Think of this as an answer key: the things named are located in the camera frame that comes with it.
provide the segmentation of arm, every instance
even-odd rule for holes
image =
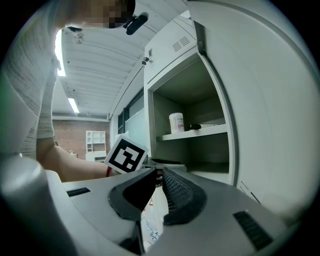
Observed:
[[[56,146],[53,138],[37,139],[36,159],[44,169],[58,173],[61,182],[105,178],[107,174],[106,164],[75,158]],[[118,174],[113,169],[110,172],[110,176]]]

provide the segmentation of person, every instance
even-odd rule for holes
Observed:
[[[106,177],[104,163],[75,158],[55,144],[52,99],[60,67],[55,39],[65,27],[120,28],[134,10],[135,0],[51,0],[29,19],[0,68],[2,152],[35,159],[62,182]]]

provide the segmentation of red object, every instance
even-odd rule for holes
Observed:
[[[111,171],[111,167],[108,166],[108,168],[106,169],[106,175],[105,175],[106,177],[109,177],[110,171]]]

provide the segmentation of brick wall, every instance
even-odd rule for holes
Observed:
[[[106,153],[110,150],[110,127],[108,122],[53,120],[54,136],[59,146],[78,158],[86,159],[86,131],[105,131]]]

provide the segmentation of white container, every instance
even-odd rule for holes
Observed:
[[[184,115],[182,113],[172,113],[169,115],[171,134],[185,131]]]

